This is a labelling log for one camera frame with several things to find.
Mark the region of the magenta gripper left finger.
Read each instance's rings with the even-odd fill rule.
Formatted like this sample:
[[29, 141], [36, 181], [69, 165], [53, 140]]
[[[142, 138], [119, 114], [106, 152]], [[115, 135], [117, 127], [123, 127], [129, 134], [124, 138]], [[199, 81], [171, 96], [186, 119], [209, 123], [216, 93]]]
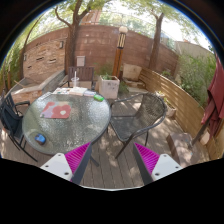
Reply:
[[91, 153], [91, 143], [86, 143], [66, 154], [57, 153], [41, 169], [79, 185]]

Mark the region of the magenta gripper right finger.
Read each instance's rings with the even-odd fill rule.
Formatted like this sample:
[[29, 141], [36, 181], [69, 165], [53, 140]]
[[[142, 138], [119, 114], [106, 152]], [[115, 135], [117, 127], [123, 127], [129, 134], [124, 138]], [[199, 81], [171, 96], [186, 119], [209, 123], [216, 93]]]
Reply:
[[145, 185], [182, 169], [168, 154], [157, 154], [136, 142], [133, 143], [133, 153]]

